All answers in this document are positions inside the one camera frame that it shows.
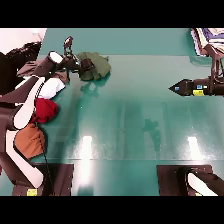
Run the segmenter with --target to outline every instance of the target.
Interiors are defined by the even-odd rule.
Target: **green garment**
[[[105,77],[111,69],[110,64],[108,63],[108,57],[104,58],[100,56],[97,52],[82,52],[76,55],[80,60],[89,58],[94,64],[95,68],[90,69],[89,71],[84,72],[80,75],[80,79],[83,81],[87,80],[98,80],[102,77]]]

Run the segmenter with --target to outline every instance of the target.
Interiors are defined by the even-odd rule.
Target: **white floor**
[[[0,28],[0,52],[20,48],[29,42],[44,38],[47,28]]]

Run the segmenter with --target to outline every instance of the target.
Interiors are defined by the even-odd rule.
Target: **yellow label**
[[[27,196],[37,196],[37,189],[28,189]]]
[[[204,96],[204,91],[203,90],[193,90],[193,94],[195,96]]]

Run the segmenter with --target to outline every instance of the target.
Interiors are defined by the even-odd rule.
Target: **red cloth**
[[[33,115],[31,122],[46,123],[52,120],[58,113],[58,105],[48,99],[37,98],[36,117]]]

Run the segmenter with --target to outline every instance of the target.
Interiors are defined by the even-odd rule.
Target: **glossy green tabletop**
[[[100,81],[71,73],[53,99],[58,116],[41,125],[48,161],[75,165],[72,195],[159,195],[159,164],[211,164],[224,178],[224,98],[168,90],[210,75],[211,60],[195,56],[189,29],[48,29],[39,58],[63,53],[69,35],[74,52],[97,51],[112,66]]]

